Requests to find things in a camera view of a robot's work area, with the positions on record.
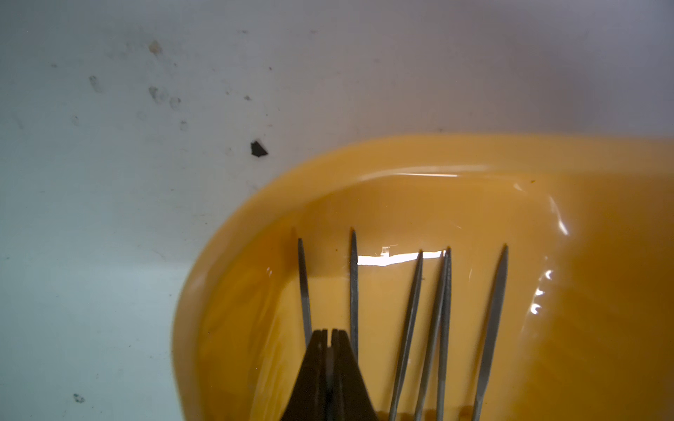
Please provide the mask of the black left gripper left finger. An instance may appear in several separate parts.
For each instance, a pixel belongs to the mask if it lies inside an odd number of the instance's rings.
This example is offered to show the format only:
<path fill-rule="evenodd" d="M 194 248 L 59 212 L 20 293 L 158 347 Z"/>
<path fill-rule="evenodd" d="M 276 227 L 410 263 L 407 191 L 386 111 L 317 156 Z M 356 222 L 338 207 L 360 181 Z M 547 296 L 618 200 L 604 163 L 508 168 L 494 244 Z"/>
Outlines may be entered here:
<path fill-rule="evenodd" d="M 328 413 L 328 331 L 314 331 L 281 421 L 324 421 Z"/>

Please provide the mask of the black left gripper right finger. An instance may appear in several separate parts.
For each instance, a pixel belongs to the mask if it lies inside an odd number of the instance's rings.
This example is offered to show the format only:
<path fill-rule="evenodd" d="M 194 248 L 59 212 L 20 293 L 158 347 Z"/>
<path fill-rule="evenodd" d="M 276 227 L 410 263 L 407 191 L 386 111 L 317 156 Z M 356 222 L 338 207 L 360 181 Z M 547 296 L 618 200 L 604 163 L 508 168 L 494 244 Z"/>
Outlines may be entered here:
<path fill-rule="evenodd" d="M 332 418 L 340 421 L 378 421 L 356 356 L 343 330 L 332 331 Z"/>

